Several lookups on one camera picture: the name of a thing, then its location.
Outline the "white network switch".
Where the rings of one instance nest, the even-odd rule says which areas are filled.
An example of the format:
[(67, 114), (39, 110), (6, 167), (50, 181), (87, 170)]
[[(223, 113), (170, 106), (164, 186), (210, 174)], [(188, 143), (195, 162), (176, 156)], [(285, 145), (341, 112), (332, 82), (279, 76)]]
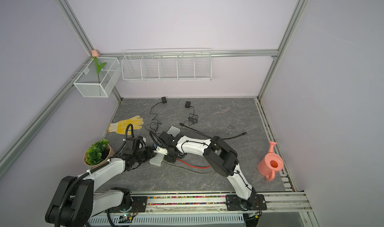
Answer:
[(173, 136), (173, 137), (176, 137), (179, 133), (181, 132), (181, 130), (175, 126), (171, 126), (169, 128), (169, 130), (167, 131), (167, 134)]
[(160, 167), (162, 165), (164, 154), (157, 153), (153, 158), (150, 159), (150, 164), (156, 167)]

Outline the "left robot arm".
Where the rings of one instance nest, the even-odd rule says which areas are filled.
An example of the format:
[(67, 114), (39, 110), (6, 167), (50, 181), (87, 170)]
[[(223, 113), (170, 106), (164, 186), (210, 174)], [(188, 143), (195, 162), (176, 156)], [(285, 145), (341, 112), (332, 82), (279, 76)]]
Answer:
[(128, 125), (123, 144), (104, 164), (60, 181), (45, 214), (45, 221), (56, 227), (83, 227), (91, 217), (112, 208), (140, 212), (140, 205), (134, 202), (129, 189), (114, 187), (103, 193), (96, 191), (111, 178), (135, 170), (149, 161), (156, 155), (155, 149), (146, 145), (144, 137), (136, 137), (133, 125)]

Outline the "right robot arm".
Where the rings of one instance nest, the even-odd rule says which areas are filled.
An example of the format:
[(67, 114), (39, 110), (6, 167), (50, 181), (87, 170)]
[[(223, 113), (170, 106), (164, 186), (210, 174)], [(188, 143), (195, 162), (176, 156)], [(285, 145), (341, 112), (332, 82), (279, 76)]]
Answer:
[(267, 209), (264, 196), (256, 192), (242, 173), (238, 153), (222, 138), (214, 136), (202, 140), (163, 132), (159, 136), (154, 136), (153, 140), (158, 148), (165, 149), (168, 155), (175, 158), (185, 157), (187, 154), (204, 157), (216, 173), (227, 178), (235, 190), (234, 195), (226, 195), (229, 211), (262, 213)]

